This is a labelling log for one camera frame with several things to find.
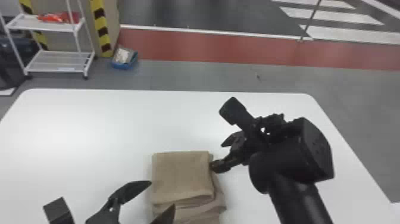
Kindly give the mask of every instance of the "stack of towels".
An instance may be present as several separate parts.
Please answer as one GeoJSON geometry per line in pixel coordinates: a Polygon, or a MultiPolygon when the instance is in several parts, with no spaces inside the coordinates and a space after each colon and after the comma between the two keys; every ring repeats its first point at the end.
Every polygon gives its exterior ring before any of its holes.
{"type": "Polygon", "coordinates": [[[175,224],[218,224],[224,194],[207,151],[156,153],[152,157],[152,206],[159,215],[175,204],[175,224]]]}

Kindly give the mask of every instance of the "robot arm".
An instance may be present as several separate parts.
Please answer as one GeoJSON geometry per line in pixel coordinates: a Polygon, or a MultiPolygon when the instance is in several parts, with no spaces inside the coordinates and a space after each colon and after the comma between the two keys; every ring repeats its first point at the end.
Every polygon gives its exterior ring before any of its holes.
{"type": "Polygon", "coordinates": [[[224,173],[238,164],[249,166],[253,186],[269,194],[282,224],[332,224],[315,187],[334,177],[332,154],[324,135],[309,120],[291,122],[283,114],[253,118],[236,99],[230,98],[220,115],[242,130],[222,146],[231,146],[210,168],[224,173]]]}

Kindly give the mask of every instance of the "gray floor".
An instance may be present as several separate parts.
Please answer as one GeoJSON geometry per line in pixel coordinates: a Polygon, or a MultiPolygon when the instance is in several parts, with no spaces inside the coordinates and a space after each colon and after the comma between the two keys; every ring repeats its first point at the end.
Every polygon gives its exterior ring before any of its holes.
{"type": "Polygon", "coordinates": [[[0,117],[30,88],[308,93],[390,200],[400,201],[398,72],[149,60],[140,61],[131,71],[117,71],[100,59],[93,64],[88,81],[79,75],[59,74],[26,81],[13,97],[0,97],[0,117]]]}

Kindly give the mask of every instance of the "white table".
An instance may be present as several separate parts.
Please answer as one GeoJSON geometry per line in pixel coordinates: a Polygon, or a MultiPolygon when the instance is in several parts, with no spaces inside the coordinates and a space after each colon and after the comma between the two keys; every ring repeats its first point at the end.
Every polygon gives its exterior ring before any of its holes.
{"type": "MultiPolygon", "coordinates": [[[[336,177],[317,184],[335,224],[398,224],[394,209],[316,101],[305,94],[34,89],[0,122],[0,223],[47,223],[42,206],[63,196],[76,223],[126,182],[151,179],[151,155],[210,150],[238,130],[218,110],[236,96],[253,116],[310,119],[333,150],[336,177]]],[[[220,175],[221,223],[279,223],[246,167],[220,175]]],[[[152,220],[150,189],[123,206],[122,224],[152,220]]]]}

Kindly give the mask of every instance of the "black cylindrical joint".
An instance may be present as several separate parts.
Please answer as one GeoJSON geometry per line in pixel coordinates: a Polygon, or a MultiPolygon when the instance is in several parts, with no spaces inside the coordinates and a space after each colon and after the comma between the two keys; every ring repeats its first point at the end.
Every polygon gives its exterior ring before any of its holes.
{"type": "Polygon", "coordinates": [[[333,224],[314,184],[281,175],[270,179],[270,197],[282,224],[333,224]]]}

